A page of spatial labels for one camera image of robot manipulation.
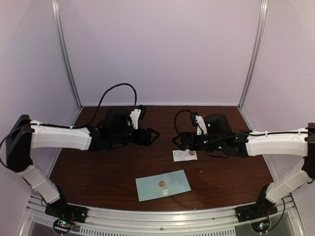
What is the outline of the white seal sticker sheet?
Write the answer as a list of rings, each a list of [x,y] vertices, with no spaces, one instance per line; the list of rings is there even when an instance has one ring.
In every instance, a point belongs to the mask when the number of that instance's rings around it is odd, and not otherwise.
[[[193,161],[197,160],[197,154],[195,151],[191,151],[189,149],[186,150],[173,150],[173,161],[181,162],[181,161]]]

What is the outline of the light blue envelope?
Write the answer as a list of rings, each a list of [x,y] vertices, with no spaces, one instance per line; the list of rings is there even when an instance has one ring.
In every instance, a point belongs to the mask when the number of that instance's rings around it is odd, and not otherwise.
[[[149,177],[135,179],[138,200],[149,201],[191,191],[190,184],[184,170],[169,172]]]

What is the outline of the round copper wax seal sticker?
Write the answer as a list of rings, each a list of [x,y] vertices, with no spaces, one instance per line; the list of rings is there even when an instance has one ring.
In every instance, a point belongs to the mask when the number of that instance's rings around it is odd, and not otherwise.
[[[158,185],[159,185],[160,187],[163,187],[163,186],[165,186],[165,182],[161,180],[161,181],[158,182]]]

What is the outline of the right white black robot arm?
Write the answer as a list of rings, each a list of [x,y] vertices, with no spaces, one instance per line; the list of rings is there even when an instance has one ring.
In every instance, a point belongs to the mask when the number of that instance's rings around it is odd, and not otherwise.
[[[252,205],[257,217],[264,216],[279,200],[315,179],[315,125],[291,131],[238,131],[233,132],[224,114],[206,117],[194,112],[190,114],[195,132],[180,132],[172,142],[181,150],[222,152],[227,157],[273,155],[301,156],[291,171],[265,187]]]

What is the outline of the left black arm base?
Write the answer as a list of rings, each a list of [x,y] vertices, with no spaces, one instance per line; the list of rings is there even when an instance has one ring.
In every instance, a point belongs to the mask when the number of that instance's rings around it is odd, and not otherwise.
[[[57,189],[60,198],[52,204],[47,204],[45,214],[65,221],[85,223],[88,209],[86,207],[69,204],[61,189],[59,187],[57,187]]]

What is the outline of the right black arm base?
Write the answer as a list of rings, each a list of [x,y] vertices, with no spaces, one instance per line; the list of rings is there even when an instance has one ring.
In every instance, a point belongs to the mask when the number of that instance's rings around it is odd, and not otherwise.
[[[254,204],[236,207],[235,211],[239,222],[268,217],[270,214],[278,212],[276,204],[266,199],[268,186],[266,185],[261,189]]]

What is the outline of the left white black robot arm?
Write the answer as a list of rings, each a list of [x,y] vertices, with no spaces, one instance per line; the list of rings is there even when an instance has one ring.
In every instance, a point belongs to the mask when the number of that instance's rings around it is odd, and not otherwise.
[[[21,115],[15,125],[1,141],[5,145],[5,161],[1,164],[20,175],[46,202],[47,207],[59,218],[71,213],[62,191],[31,159],[31,149],[70,148],[82,151],[113,150],[128,144],[150,146],[160,136],[152,128],[140,127],[145,109],[136,107],[110,109],[105,118],[96,125],[63,126],[41,123]]]

